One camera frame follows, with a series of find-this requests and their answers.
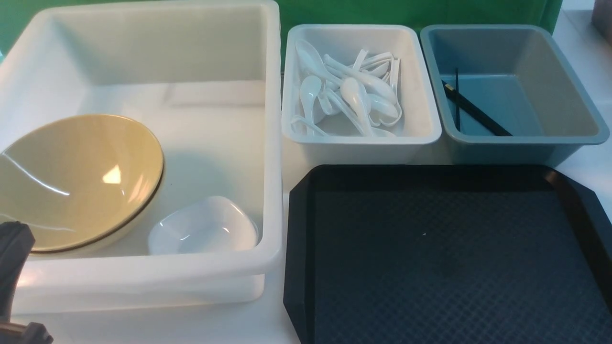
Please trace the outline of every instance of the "black chopstick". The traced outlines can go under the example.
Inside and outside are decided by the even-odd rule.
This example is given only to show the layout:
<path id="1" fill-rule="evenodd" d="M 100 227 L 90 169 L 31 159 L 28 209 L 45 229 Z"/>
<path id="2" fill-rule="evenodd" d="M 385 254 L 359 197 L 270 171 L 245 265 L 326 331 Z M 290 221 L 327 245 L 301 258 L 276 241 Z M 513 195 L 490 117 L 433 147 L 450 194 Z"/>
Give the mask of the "black chopstick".
<path id="1" fill-rule="evenodd" d="M 461 132 L 461 107 L 459 106 L 459 68 L 455 68 L 455 127 Z"/>
<path id="2" fill-rule="evenodd" d="M 476 105 L 466 99 L 466 97 L 463 97 L 459 92 L 457 92 L 451 85 L 447 84 L 444 80 L 442 80 L 442 85 L 444 86 L 444 92 L 446 93 L 446 97 L 448 99 L 452 100 L 455 103 L 458 102 L 460 108 L 464 109 L 465 112 L 468 113 L 468 115 L 472 116 L 472 118 L 478 121 L 478 123 L 482 124 L 491 133 L 496 136 L 512 136 L 511 133 L 509 133 L 506 129 L 504 129 L 501 125 L 499 125 L 496 121 L 494 121 Z"/>

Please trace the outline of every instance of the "blue plastic bin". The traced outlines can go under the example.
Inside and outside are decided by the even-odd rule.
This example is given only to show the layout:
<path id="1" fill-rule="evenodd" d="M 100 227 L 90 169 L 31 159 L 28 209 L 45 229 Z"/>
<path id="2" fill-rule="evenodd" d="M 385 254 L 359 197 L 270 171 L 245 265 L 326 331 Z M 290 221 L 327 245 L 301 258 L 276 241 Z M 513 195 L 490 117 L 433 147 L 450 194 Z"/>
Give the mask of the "blue plastic bin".
<path id="1" fill-rule="evenodd" d="M 421 34 L 454 163 L 556 166 L 578 148 L 604 143 L 607 125 L 552 36 L 530 25 L 434 25 Z M 494 136 L 455 104 L 442 80 L 513 136 Z"/>

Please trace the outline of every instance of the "black serving tray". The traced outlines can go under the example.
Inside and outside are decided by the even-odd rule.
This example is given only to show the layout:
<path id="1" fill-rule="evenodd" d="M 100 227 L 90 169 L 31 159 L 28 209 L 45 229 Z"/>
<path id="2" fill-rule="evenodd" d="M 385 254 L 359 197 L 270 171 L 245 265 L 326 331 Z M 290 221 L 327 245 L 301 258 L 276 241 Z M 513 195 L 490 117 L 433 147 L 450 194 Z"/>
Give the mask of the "black serving tray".
<path id="1" fill-rule="evenodd" d="M 544 166 L 319 166 L 291 191 L 303 344 L 612 343 L 612 226 Z"/>

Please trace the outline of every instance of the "white rectangular container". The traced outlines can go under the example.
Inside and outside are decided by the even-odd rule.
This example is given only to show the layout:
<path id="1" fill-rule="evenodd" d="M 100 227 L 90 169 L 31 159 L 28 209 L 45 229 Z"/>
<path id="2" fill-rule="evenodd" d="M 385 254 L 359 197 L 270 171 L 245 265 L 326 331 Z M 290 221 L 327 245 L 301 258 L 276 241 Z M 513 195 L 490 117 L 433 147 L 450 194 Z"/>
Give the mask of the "white rectangular container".
<path id="1" fill-rule="evenodd" d="M 398 99 L 404 113 L 392 131 L 397 137 L 306 136 L 292 128 L 291 118 L 303 113 L 299 89 L 306 73 L 300 68 L 295 48 L 300 39 L 312 44 L 321 56 L 329 54 L 346 65 L 353 64 L 361 49 L 368 50 L 370 55 L 390 51 L 400 59 Z M 338 114 L 334 120 L 324 120 L 321 128 L 337 125 L 336 118 L 342 117 Z M 396 25 L 306 24 L 292 28 L 285 58 L 282 128 L 285 137 L 302 146 L 312 165 L 408 163 L 420 148 L 437 141 L 442 133 L 416 33 Z"/>
<path id="2" fill-rule="evenodd" d="M 0 151 L 83 113 L 148 126 L 165 153 L 164 184 L 116 244 L 88 257 L 28 259 L 13 313 L 258 298 L 282 247 L 278 5 L 154 1 L 39 13 L 0 65 Z M 211 195 L 256 222 L 254 249 L 147 256 L 157 222 Z"/>

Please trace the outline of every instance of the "white table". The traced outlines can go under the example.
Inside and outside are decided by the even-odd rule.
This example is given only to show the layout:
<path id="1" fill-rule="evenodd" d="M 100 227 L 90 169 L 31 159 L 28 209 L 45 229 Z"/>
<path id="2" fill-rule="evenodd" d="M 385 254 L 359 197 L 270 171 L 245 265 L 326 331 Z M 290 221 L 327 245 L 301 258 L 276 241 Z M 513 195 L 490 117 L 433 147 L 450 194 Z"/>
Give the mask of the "white table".
<path id="1" fill-rule="evenodd" d="M 592 7 L 593 0 L 565 0 L 554 38 L 612 128 L 612 48 L 589 25 Z M 612 216 L 612 140 L 580 149 L 558 169 L 595 190 Z M 13 321 L 43 323 L 60 344 L 299 343 L 282 304 L 283 269 L 281 264 L 267 274 L 264 294 L 247 304 L 30 315 Z"/>

